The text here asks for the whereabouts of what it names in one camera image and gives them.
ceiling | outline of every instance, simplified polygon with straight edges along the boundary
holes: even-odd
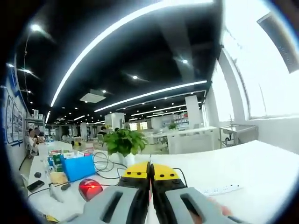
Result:
[[[110,112],[125,111],[128,120],[136,111],[151,111],[154,106],[161,109],[183,105],[185,96],[191,93],[204,102],[220,53],[222,15],[218,1],[157,10],[115,30],[83,58],[54,106],[50,107],[56,89],[81,51],[107,27],[150,5],[150,1],[125,2],[83,0],[70,5],[65,1],[51,1],[37,12],[17,45],[17,67],[35,75],[18,72],[20,88],[31,91],[22,92],[29,110],[38,109],[44,115],[51,111],[48,123],[63,117],[76,124],[85,119],[101,121]],[[29,29],[35,23],[42,26],[44,34]],[[161,92],[94,112],[131,97],[201,80],[207,83]],[[96,104],[80,101],[90,89],[105,90],[106,98]],[[73,122],[82,115],[86,116]]]

poster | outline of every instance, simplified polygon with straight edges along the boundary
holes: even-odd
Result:
[[[23,140],[23,113],[21,111],[19,111],[18,126],[19,126],[19,141],[22,141]]]
[[[6,137],[7,142],[13,142],[13,99],[8,95],[6,106]]]
[[[19,110],[16,106],[16,104],[13,105],[13,142],[19,141]]]

power strip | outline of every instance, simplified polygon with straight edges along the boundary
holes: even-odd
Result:
[[[242,188],[243,187],[240,184],[230,184],[221,188],[201,190],[200,192],[205,196],[214,196],[226,194],[235,190],[240,190]]]

human hand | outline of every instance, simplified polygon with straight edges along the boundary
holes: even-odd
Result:
[[[228,207],[219,204],[215,199],[213,199],[211,197],[208,198],[208,200],[211,201],[213,204],[215,204],[216,207],[219,209],[219,212],[221,212],[224,216],[233,216],[233,213],[231,212],[231,210]],[[189,212],[193,219],[194,224],[202,224],[201,217],[199,217],[198,215],[195,215],[191,211],[189,211]]]

potted plant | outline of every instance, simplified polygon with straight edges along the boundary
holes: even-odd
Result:
[[[178,128],[178,125],[174,122],[172,122],[169,126],[168,126],[168,129],[169,130],[175,130]]]
[[[125,158],[127,166],[135,163],[135,155],[139,149],[142,151],[148,141],[144,135],[138,131],[119,129],[116,132],[106,134],[103,140],[107,145],[108,155],[118,153]]]

